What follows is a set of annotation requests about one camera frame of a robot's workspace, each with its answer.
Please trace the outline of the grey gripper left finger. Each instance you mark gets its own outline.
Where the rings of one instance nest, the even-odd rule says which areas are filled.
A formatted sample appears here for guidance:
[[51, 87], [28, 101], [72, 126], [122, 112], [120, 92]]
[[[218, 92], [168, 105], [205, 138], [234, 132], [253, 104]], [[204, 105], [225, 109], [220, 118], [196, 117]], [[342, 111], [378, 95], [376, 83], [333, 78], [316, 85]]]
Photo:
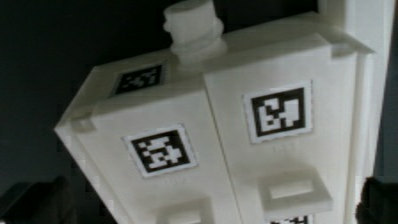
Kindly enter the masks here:
[[0, 224], [77, 224], [67, 179], [21, 182], [0, 195]]

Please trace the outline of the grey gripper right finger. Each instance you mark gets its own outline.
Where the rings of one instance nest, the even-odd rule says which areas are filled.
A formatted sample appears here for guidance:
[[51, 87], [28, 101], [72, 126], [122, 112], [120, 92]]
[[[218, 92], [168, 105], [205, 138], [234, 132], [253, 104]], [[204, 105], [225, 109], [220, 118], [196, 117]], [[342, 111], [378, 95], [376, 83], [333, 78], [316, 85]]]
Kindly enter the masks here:
[[398, 183], [365, 179], [355, 220], [356, 224], [398, 224]]

